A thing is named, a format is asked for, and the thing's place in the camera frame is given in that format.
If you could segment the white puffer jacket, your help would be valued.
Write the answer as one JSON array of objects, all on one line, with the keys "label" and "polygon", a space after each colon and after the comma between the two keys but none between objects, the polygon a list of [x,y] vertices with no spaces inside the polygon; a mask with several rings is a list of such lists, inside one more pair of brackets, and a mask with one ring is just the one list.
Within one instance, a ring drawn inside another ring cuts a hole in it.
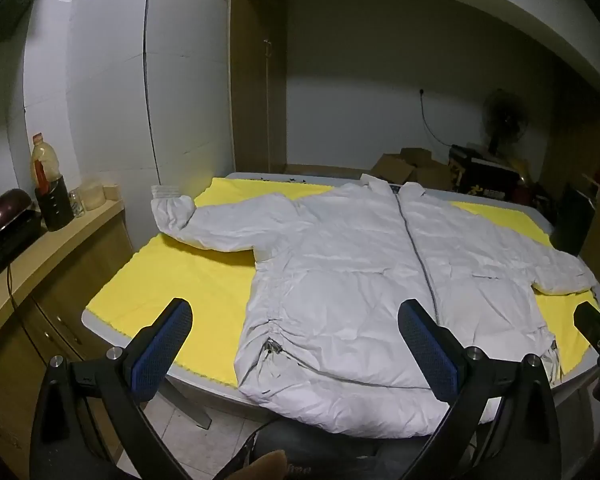
[{"label": "white puffer jacket", "polygon": [[240,393],[276,414],[353,437],[431,434],[448,408],[398,325],[414,299],[490,358],[560,353],[536,298],[591,289],[577,257],[430,195],[371,176],[291,200],[279,193],[197,206],[152,191],[161,233],[216,252],[253,253],[256,274],[234,361]]}]

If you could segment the wooden side cabinet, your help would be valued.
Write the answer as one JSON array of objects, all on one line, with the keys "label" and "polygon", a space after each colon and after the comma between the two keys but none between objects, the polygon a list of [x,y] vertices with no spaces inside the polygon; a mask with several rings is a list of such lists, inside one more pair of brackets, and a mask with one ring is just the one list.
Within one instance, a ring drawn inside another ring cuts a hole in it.
[{"label": "wooden side cabinet", "polygon": [[87,361],[108,344],[82,313],[133,255],[124,206],[108,200],[43,234],[0,274],[0,457],[28,478],[31,428],[52,356]]}]

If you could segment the yellow towel mat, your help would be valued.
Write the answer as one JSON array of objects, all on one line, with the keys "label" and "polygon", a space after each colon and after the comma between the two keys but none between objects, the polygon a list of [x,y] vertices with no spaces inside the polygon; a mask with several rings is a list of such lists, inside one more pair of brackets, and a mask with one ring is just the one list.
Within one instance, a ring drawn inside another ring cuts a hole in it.
[{"label": "yellow towel mat", "polygon": [[[331,185],[299,180],[273,181],[213,178],[195,198],[197,206],[234,204],[268,193],[292,200],[324,193]],[[507,226],[550,246],[549,227],[543,228],[533,209],[470,202],[458,194],[430,191],[472,214]],[[208,252],[177,243],[159,234],[152,238],[90,301],[82,314],[85,327],[114,346],[124,346],[144,326],[154,322],[173,299],[187,300],[194,326],[176,365],[187,373],[237,390],[234,359],[245,319],[245,307],[254,275],[252,252]],[[548,328],[556,336],[562,374],[571,373],[585,357],[590,344],[573,325],[578,304],[588,301],[600,310],[600,292],[546,296],[535,292]]]}]

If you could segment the black yellow box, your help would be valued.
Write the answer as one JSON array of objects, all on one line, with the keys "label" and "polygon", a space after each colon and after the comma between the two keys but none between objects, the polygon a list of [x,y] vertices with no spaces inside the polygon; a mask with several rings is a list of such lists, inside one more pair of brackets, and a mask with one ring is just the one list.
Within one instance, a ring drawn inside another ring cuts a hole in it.
[{"label": "black yellow box", "polygon": [[473,148],[452,144],[449,149],[452,190],[460,194],[523,204],[527,185],[513,167],[485,158]]}]

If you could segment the dark rice cooker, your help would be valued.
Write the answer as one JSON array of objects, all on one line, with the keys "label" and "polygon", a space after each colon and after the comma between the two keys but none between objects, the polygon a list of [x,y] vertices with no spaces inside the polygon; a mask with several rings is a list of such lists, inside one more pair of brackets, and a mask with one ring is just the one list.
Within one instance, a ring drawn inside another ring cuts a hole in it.
[{"label": "dark rice cooker", "polygon": [[42,234],[31,197],[12,188],[0,196],[0,274]]}]

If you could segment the white plastic jar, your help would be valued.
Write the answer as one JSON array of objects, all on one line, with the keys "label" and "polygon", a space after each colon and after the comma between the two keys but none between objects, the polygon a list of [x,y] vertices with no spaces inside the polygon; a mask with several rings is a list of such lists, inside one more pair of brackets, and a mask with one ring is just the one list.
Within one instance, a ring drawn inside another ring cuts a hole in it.
[{"label": "white plastic jar", "polygon": [[95,178],[82,182],[79,186],[79,194],[87,211],[97,209],[106,202],[104,186]]}]

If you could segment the black floor fan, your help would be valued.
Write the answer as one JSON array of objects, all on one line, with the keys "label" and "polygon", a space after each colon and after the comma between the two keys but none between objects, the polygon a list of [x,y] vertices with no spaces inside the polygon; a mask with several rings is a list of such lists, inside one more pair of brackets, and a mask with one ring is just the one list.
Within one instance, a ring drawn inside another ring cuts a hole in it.
[{"label": "black floor fan", "polygon": [[482,120],[486,150],[490,156],[504,159],[526,133],[530,113],[520,96],[498,88],[486,97]]}]

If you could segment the cardboard boxes on floor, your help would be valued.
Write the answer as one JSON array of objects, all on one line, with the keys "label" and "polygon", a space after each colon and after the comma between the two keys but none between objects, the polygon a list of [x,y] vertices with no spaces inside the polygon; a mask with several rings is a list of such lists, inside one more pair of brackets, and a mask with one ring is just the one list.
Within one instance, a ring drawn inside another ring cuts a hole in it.
[{"label": "cardboard boxes on floor", "polygon": [[392,184],[416,182],[424,188],[452,190],[450,166],[434,160],[424,148],[402,148],[398,154],[382,154],[370,173]]}]

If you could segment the oil bottle orange cap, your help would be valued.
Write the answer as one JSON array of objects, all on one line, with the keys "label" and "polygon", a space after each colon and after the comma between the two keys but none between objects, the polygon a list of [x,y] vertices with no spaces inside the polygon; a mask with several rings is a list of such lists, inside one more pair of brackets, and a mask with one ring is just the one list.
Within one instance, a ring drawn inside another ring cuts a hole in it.
[{"label": "oil bottle orange cap", "polygon": [[53,147],[44,141],[42,132],[35,133],[32,140],[32,179],[38,192],[46,194],[52,183],[61,178],[59,159]]}]

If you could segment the wooden wardrobe door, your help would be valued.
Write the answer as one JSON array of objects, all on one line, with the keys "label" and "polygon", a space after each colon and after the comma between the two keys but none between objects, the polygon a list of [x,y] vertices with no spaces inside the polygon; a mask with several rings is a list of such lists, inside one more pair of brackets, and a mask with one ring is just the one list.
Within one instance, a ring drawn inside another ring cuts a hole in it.
[{"label": "wooden wardrobe door", "polygon": [[228,88],[238,171],[287,166],[287,0],[228,0]]}]

